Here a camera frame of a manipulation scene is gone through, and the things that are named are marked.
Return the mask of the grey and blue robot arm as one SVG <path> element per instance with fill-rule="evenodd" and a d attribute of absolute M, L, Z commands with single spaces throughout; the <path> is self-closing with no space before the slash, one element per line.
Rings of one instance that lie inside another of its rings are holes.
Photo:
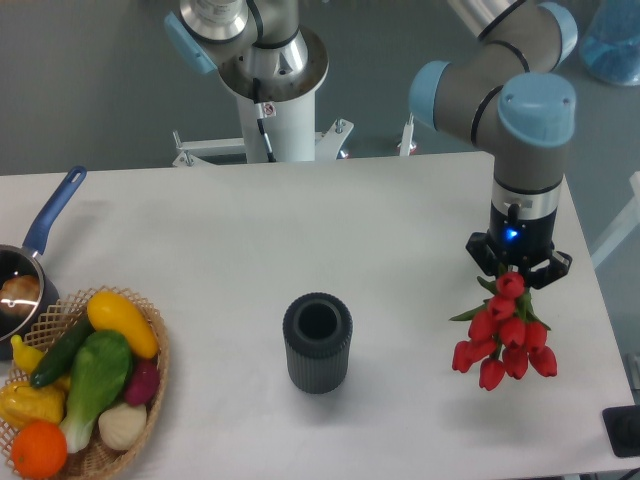
<path fill-rule="evenodd" d="M 531 1 L 455 1 L 481 43 L 466 64 L 432 61 L 414 77 L 411 117 L 494 158 L 489 227 L 467 251 L 488 276 L 518 270 L 541 289 L 571 258 L 553 243 L 576 95 L 555 74 L 577 40 L 563 7 Z M 251 163 L 333 160 L 315 131 L 315 93 L 328 71 L 323 42 L 294 1 L 184 1 L 168 38 L 195 71 L 218 73 L 235 96 Z"/>

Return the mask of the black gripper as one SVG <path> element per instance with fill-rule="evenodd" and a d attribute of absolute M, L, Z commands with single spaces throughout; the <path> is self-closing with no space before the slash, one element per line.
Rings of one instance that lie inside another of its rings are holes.
<path fill-rule="evenodd" d="M 525 262 L 520 268 L 529 289 L 541 290 L 568 275 L 573 258 L 553 249 L 557 209 L 544 217 L 521 219 L 509 216 L 508 208 L 491 204 L 488 234 L 474 232 L 466 243 L 482 273 L 499 277 L 507 272 L 504 262 Z"/>

